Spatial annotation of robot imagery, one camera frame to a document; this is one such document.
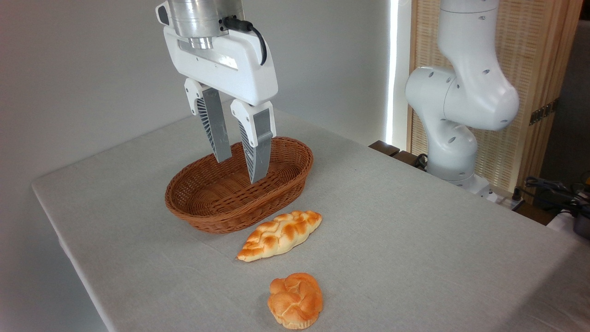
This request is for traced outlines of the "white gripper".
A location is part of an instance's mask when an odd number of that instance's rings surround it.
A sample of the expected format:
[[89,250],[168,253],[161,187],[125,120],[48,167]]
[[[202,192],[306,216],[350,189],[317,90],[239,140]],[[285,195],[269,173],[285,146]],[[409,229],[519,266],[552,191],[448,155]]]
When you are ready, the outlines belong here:
[[237,98],[230,109],[239,122],[251,183],[267,176],[271,141],[277,134],[269,101],[278,93],[271,54],[260,65],[258,37],[240,31],[213,37],[208,50],[192,48],[169,26],[164,26],[164,37],[175,68],[188,77],[184,88],[192,115],[200,118],[217,162],[232,157],[221,91]]

